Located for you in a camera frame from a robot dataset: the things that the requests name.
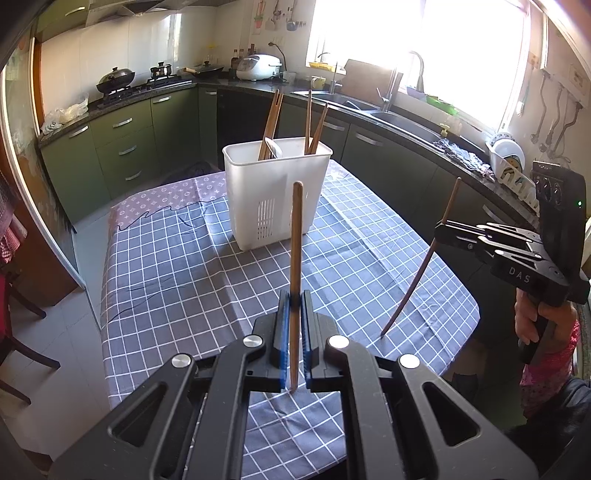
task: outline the stove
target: stove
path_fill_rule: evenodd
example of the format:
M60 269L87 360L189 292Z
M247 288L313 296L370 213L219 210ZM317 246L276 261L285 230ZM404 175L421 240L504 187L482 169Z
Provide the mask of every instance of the stove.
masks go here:
M166 90L180 85L190 85L191 83L191 80L184 80L179 75L171 75L170 77L162 77L156 80L150 79L142 85L136 85L134 87L127 86L114 92L107 93L106 95L103 95L103 98L91 102L88 105L88 108L89 110L102 109L113 103L120 102L126 98L133 98L134 96L141 95L142 93L151 90Z

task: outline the window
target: window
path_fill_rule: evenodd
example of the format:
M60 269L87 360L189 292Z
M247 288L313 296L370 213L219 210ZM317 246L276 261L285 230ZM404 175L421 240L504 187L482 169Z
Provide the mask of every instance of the window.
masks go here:
M328 51L331 64L397 68L401 85L416 86L419 62L408 51L417 51L426 93L496 129L521 86L527 8L527 0L316 0L308 61Z

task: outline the patterned tablecloth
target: patterned tablecloth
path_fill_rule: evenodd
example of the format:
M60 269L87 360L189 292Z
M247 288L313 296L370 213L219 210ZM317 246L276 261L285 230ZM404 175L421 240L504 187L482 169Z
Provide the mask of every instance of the patterned tablecloth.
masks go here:
M175 353L215 355L250 333L254 320L275 310L280 290L288 289L290 242L240 251L224 194L220 173L143 192L114 207L101 315L112 407ZM198 203L187 206L184 196ZM441 374L476 327L478 307L437 255L395 326L379 339L427 248L331 161L313 227L303 239L302 289L311 290L315 310L375 355L414 353ZM294 394L251 395L243 478L301 479L344 457L340 396L308 392L301 366Z

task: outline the white wall tile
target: white wall tile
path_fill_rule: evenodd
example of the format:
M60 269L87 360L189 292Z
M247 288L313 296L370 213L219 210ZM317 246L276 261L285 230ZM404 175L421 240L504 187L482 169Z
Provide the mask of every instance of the white wall tile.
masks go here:
M194 67L203 62L208 45L214 43L216 10L216 7L185 7L178 11L180 26L177 26L174 70Z
M175 13L152 12L129 19L128 68L135 72L133 85L144 83L138 77L150 73L150 68L173 62Z
M80 82L93 101L103 95L96 84L104 75L114 67L128 67L129 19L98 23L80 32Z
M41 92L46 114L72 105L82 91L80 32L68 31L41 45Z

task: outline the chopstick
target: chopstick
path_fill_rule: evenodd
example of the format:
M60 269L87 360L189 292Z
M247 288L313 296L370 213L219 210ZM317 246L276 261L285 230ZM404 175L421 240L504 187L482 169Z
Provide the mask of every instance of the chopstick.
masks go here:
M458 177L456 179L455 184L453 185L452 194L449 197L449 200L447 202L447 207L445 208L445 212L443 213L443 218L441 219L441 223L443 223L443 224L445 224L447 222L447 217L449 217L449 213L452 211L453 202L456 199L457 191L460 188L461 183L462 183L462 179L460 177ZM404 306L407 304L408 300L410 299L410 295L412 295L414 289L417 288L418 282L421 280L421 277L425 273L425 270L427 269L427 265L429 264L431 257L435 253L435 249L437 248L437 246L438 246L437 240L433 239L433 241L431 242L431 246L429 247L429 250L427 251L427 255L425 255L425 258L423 259L423 263L421 263L421 266L418 268L418 271L417 271L416 275L414 276L413 281L411 282L410 286L408 287L408 290L404 294L404 297L402 298L401 302L398 304L398 307L396 308L394 315L392 315L392 318L389 319L388 323L386 324L386 326L382 330L382 333L380 333L380 338L382 338L384 335L386 335L388 330L390 330L390 328L392 327L392 325L394 324L394 322L398 318L398 315L400 315L400 312L402 311L402 309L404 308Z
M275 136L275 129L277 128L277 119L279 118L279 111L281 110L281 102L283 101L283 94L279 93L279 90L275 91L273 101L271 102L271 108L269 109L269 115L267 117L267 124L265 125L265 133L263 134L261 141L261 148L259 150L259 160L264 160L265 157L270 154L265 137L273 139Z
M322 110L322 115L320 115L320 122L316 127L316 132L314 132L314 138L312 139L312 143L310 144L310 148L306 152L306 155L316 155L316 150L318 150L318 142L320 142L320 136L322 135L322 129L324 128L324 119L326 118L326 114L329 111L329 104L324 105L324 109Z
M310 126L312 123L312 90L308 90L308 105L306 108L306 141L304 143L304 155L308 154L310 149Z
M300 290L301 290L301 235L304 186L297 181L293 187L291 210L291 267L290 267L290 392L297 390L300 363Z

